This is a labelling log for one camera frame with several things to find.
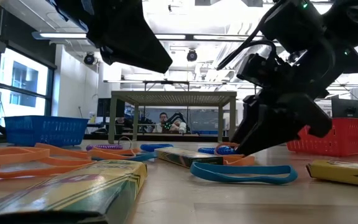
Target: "table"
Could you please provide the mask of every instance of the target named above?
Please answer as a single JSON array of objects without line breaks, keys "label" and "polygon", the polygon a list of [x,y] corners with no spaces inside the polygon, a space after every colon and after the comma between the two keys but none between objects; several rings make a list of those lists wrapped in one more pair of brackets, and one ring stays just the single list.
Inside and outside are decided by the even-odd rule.
[{"label": "table", "polygon": [[[83,141],[105,144],[106,141]],[[134,147],[153,142],[133,142]],[[197,150],[217,143],[165,142]],[[299,178],[289,185],[222,184],[201,180],[188,169],[162,160],[148,161],[149,176],[136,200],[128,224],[355,224],[358,223],[358,186],[323,182],[309,177],[305,165],[313,159],[277,146],[255,154],[261,165],[291,164]],[[358,160],[347,157],[342,160]],[[3,167],[16,170],[23,165]],[[37,168],[35,164],[26,164]],[[49,177],[0,180],[0,197]]]},{"label": "table", "polygon": [[223,140],[223,107],[230,104],[229,138],[236,131],[236,96],[235,91],[112,91],[110,104],[109,143],[114,144],[117,99],[135,106],[133,140],[137,140],[138,117],[140,106],[217,106],[218,107],[218,142]]}]

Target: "blue plastic basket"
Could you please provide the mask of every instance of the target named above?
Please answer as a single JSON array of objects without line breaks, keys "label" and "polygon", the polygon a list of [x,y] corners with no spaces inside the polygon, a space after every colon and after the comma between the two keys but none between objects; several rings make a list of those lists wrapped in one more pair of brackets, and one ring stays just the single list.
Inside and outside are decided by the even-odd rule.
[{"label": "blue plastic basket", "polygon": [[53,146],[75,146],[82,142],[88,119],[54,116],[5,117],[8,143],[34,146],[35,143]]}]

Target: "fluorescent light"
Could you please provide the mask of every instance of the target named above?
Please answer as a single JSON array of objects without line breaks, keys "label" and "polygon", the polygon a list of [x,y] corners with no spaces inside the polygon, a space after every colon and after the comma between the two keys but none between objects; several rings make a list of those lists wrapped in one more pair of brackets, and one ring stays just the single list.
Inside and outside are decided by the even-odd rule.
[{"label": "fluorescent light", "polygon": [[86,39],[84,33],[40,33],[40,36],[48,39]]},{"label": "fluorescent light", "polygon": [[189,82],[189,84],[194,84],[194,85],[222,85],[223,82]]},{"label": "fluorescent light", "polygon": [[[85,33],[59,33],[59,32],[33,32],[35,39],[86,39]],[[156,34],[160,40],[184,40],[186,35],[183,34]]]},{"label": "fluorescent light", "polygon": [[156,34],[158,40],[184,40],[186,39],[185,35],[178,34]]},{"label": "fluorescent light", "polygon": [[252,85],[254,86],[254,84],[250,83],[250,82],[236,82],[236,83],[226,83],[228,85]]},{"label": "fluorescent light", "polygon": [[169,47],[169,50],[184,50],[184,51],[187,51],[187,50],[189,50],[189,48],[184,47],[184,46],[171,46],[171,47]]},{"label": "fluorescent light", "polygon": [[[194,35],[195,40],[226,40],[226,41],[245,41],[248,35]],[[262,40],[263,37],[257,36],[253,40]]]},{"label": "fluorescent light", "polygon": [[108,83],[143,83],[143,81],[136,80],[105,80]]}]

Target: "window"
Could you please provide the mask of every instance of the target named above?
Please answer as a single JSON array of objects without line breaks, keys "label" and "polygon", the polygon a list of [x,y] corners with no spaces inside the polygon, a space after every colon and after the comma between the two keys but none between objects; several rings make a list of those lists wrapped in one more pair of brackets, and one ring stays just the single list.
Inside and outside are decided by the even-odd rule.
[{"label": "window", "polygon": [[50,115],[52,70],[11,49],[0,59],[0,125],[6,116]]},{"label": "window", "polygon": [[49,73],[48,67],[11,49],[1,54],[0,125],[6,116],[45,115],[52,100],[47,95]]},{"label": "window", "polygon": [[10,49],[1,54],[0,83],[46,95],[47,80],[48,67]]},{"label": "window", "polygon": [[6,116],[45,115],[45,98],[2,88],[0,93],[0,119]]}]

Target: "purple rubber band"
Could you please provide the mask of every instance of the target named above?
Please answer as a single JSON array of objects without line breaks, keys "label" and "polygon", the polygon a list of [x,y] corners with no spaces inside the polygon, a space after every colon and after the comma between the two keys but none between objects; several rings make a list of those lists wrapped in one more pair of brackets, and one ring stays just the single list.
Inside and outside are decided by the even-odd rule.
[{"label": "purple rubber band", "polygon": [[122,146],[117,144],[101,144],[101,145],[89,145],[86,147],[86,150],[89,151],[94,147],[98,147],[100,149],[122,149]]}]

